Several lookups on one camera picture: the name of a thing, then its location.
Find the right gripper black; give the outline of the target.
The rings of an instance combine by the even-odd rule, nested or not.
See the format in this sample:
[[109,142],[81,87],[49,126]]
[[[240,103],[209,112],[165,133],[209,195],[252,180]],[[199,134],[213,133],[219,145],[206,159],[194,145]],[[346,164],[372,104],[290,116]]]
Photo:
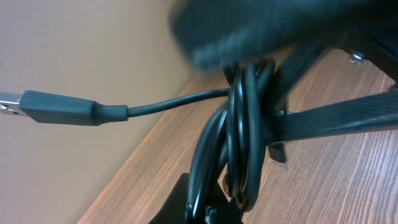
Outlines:
[[264,94],[264,114],[287,95],[330,40],[397,78],[397,2],[393,0],[187,0],[170,13],[172,33],[194,66],[216,70],[297,44]]

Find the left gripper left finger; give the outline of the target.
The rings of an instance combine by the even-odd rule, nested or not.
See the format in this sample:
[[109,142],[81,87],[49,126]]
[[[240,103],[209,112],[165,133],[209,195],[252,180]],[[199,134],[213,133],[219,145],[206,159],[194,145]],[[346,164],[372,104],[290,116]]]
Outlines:
[[187,201],[188,174],[183,173],[174,185],[157,215],[149,224],[185,223],[185,205]]

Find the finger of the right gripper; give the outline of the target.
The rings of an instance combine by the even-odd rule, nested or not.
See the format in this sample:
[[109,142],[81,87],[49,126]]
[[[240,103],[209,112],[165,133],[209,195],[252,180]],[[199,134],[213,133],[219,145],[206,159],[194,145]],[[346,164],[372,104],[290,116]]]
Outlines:
[[268,145],[269,156],[285,163],[283,143],[287,141],[397,129],[397,87],[392,86],[385,93],[275,116],[272,121],[275,131]]

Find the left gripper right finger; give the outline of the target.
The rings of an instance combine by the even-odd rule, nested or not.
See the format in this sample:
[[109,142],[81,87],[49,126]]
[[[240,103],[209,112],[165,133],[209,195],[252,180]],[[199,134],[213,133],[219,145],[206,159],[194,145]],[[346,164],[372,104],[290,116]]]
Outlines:
[[204,193],[204,223],[242,224],[238,211],[230,205],[219,183],[211,174],[206,178]]

